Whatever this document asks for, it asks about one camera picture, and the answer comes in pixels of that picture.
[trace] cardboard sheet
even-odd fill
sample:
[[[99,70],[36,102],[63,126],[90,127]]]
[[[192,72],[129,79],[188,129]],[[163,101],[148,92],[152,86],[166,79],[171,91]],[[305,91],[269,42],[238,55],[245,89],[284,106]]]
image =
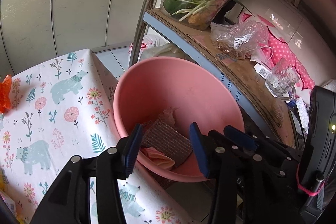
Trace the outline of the cardboard sheet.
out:
[[[193,29],[167,17],[159,9],[147,12],[173,29],[213,63],[252,103],[278,139],[286,145],[295,146],[287,106],[285,102],[269,93],[265,87],[265,80],[253,68],[254,62],[248,59],[233,59],[216,49],[211,43],[210,28],[205,31]]]

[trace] pink plastic basin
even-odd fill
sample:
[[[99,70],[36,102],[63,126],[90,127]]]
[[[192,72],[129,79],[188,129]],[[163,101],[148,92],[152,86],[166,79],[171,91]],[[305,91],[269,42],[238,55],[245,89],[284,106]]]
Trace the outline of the pink plastic basin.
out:
[[[215,76],[186,60],[155,57],[132,66],[117,85],[113,108],[120,137],[128,136],[136,123],[155,121],[169,107],[178,107],[174,112],[175,126],[187,138],[192,122],[197,122],[205,135],[212,129],[223,132],[229,124],[244,131],[238,104]],[[158,167],[141,152],[137,159],[149,170],[171,180],[206,180],[194,153],[172,171]]]

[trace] pink string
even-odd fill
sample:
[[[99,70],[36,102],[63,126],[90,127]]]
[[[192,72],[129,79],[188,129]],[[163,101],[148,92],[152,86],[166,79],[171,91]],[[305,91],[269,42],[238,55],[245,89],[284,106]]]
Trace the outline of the pink string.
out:
[[[324,182],[320,185],[319,189],[317,190],[317,192],[312,192],[310,190],[308,190],[307,188],[303,187],[300,182],[299,182],[299,166],[300,164],[298,164],[297,169],[296,169],[296,182],[297,182],[297,188],[299,188],[300,190],[304,191],[308,196],[316,196],[319,194],[319,192],[321,191]]]

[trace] pink cloth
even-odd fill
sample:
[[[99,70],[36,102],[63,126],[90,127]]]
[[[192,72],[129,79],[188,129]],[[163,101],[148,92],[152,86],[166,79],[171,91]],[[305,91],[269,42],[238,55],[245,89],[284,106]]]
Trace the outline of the pink cloth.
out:
[[[272,31],[274,30],[275,26],[270,23],[268,20],[264,19],[260,15],[257,15],[258,17],[253,17],[252,15],[244,13],[240,17],[240,22],[244,22],[245,20],[255,20],[258,22],[262,22],[264,25],[267,26],[269,30],[269,40],[268,45],[261,44],[260,46],[270,46],[273,49],[273,56],[272,56],[272,62],[273,65],[279,62],[281,58],[285,58],[287,62],[296,69],[297,73],[300,75],[300,78],[302,80],[302,90],[304,89],[313,89],[315,86],[315,82],[313,79],[310,78],[307,70],[302,65],[302,63],[298,60],[296,55],[291,51],[288,44],[285,42],[285,40],[282,37],[276,38]],[[271,49],[269,48],[262,48],[263,53],[267,58],[271,55]]]
[[[159,152],[154,147],[142,148],[141,152],[162,169],[171,170],[175,165],[175,161],[167,157],[164,153]]]

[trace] barcode label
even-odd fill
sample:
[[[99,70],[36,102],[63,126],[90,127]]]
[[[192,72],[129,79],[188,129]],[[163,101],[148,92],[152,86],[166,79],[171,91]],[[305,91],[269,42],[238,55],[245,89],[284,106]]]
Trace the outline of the barcode label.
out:
[[[241,46],[241,44],[247,43],[250,37],[251,37],[251,34],[246,34],[246,35],[243,35],[242,37],[236,37],[234,44],[233,44],[233,48],[235,50],[238,49]]]
[[[259,73],[266,78],[267,74],[268,74],[268,71],[266,71],[263,68],[261,68],[260,71],[259,71]]]
[[[14,213],[14,212],[15,212],[14,205],[13,205],[13,204],[10,204],[9,207],[10,207],[10,208],[9,208],[10,211],[11,211],[12,213]]]
[[[260,64],[256,64],[254,66],[255,71],[261,75],[261,77],[263,77],[264,79],[267,78],[267,76],[269,75],[270,71],[263,65]]]

